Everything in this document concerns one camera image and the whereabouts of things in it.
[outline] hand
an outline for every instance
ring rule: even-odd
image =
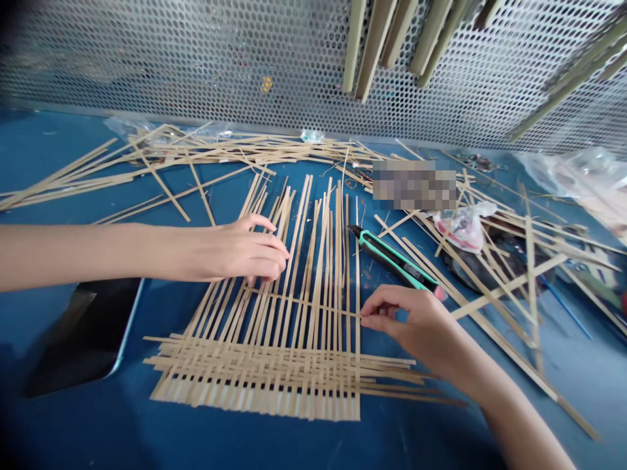
[[[165,256],[157,257],[157,274],[152,277],[208,282],[245,276],[252,282],[259,276],[263,281],[274,281],[284,271],[289,253],[274,235],[250,232],[257,225],[276,230],[266,217],[257,214],[211,228],[163,227],[159,246]]]
[[[398,309],[409,313],[397,321]],[[427,290],[382,285],[361,309],[361,324],[389,334],[403,349],[480,406],[503,390],[509,377]]]

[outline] perforated metal sheet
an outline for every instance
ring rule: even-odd
[[[462,25],[429,88],[419,89],[407,66],[428,13],[422,0],[396,67],[379,68],[362,105],[340,91],[348,0],[44,0],[11,43],[0,78],[13,99],[95,112],[492,149],[599,144],[625,157],[625,70],[610,82],[593,77],[509,143],[621,3],[506,1],[490,29]]]

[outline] plastic bag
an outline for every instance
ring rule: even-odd
[[[451,230],[447,237],[453,245],[469,253],[480,254],[483,249],[483,231],[481,230],[480,217],[488,217],[497,210],[492,202],[480,202],[475,206],[459,208],[457,213],[453,210],[438,211],[433,215],[438,232],[444,235],[449,227]]]
[[[120,112],[104,120],[104,125],[126,140],[129,136],[142,137],[156,129],[156,126],[139,113]]]
[[[322,144],[325,141],[325,133],[322,131],[303,129],[300,133],[300,138],[305,144]]]
[[[562,155],[515,152],[527,173],[549,193],[559,197],[603,197],[627,185],[627,163],[603,147]]]

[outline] forearm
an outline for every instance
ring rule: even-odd
[[[574,468],[521,389],[465,330],[446,318],[408,331],[406,349],[480,406],[510,469]]]
[[[481,410],[509,469],[575,469],[562,445],[517,386],[504,390],[502,399]]]
[[[141,224],[1,225],[0,290],[150,275],[155,230]]]
[[[568,455],[534,406],[507,373],[459,328],[464,337],[466,370],[473,377],[464,387],[481,407],[508,468],[574,469]]]

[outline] blue table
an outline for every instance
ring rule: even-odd
[[[48,112],[0,110],[0,192],[22,189],[113,137],[98,117]],[[409,155],[400,147],[372,144],[386,154]],[[439,164],[457,164],[437,151]],[[498,171],[504,184],[542,192],[509,157],[508,171]],[[199,165],[202,181],[226,174],[239,164]],[[321,175],[328,166],[315,163],[274,165],[278,176],[289,174],[300,190],[304,176]],[[328,176],[341,178],[333,170]],[[162,177],[176,193],[193,182],[188,168],[172,168]],[[213,187],[212,210],[218,223],[229,223],[238,214],[252,172],[243,172]],[[523,210],[515,196],[481,183],[479,187],[514,208]],[[282,180],[272,191],[280,191]],[[327,179],[316,178],[313,195],[321,197]],[[90,223],[161,193],[147,176],[133,183],[84,195],[37,204],[0,215],[0,223]],[[364,227],[378,231],[378,213],[388,224],[403,213],[376,210],[371,196],[361,188],[350,190],[367,205]],[[181,200],[191,217],[189,226],[207,225],[199,197]],[[548,207],[571,222],[587,225],[599,241],[618,242],[579,206],[547,202]],[[543,215],[534,210],[534,215]],[[187,225],[172,204],[147,211],[133,221],[156,225]],[[434,244],[413,223],[396,230],[426,253]],[[438,261],[438,267],[444,272]],[[370,263],[362,258],[362,264]],[[362,298],[380,283],[393,279],[376,264],[370,277],[362,277]],[[540,305],[546,312],[541,329],[548,380],[599,431],[603,441],[591,441],[575,422],[521,372],[469,319],[461,325],[514,378],[581,469],[624,468],[627,462],[627,345],[603,315],[578,292],[557,288],[576,312],[594,341],[588,340],[550,294]],[[365,396],[362,420],[357,423],[307,422],[252,413],[225,412],[209,407],[160,403],[148,399],[159,374],[142,359],[156,351],[144,335],[167,336],[181,332],[198,304],[204,285],[149,281],[132,327],[125,359],[111,378],[30,401],[19,397],[27,372],[42,351],[42,335],[63,313],[73,285],[0,294],[0,383],[2,417],[8,444],[34,468],[493,468],[502,467],[479,410]],[[473,298],[475,294],[462,288]],[[514,342],[494,312],[487,312],[505,336]],[[383,334],[364,331],[364,353],[405,357],[406,353]],[[464,398],[452,386],[440,383],[452,398]]]

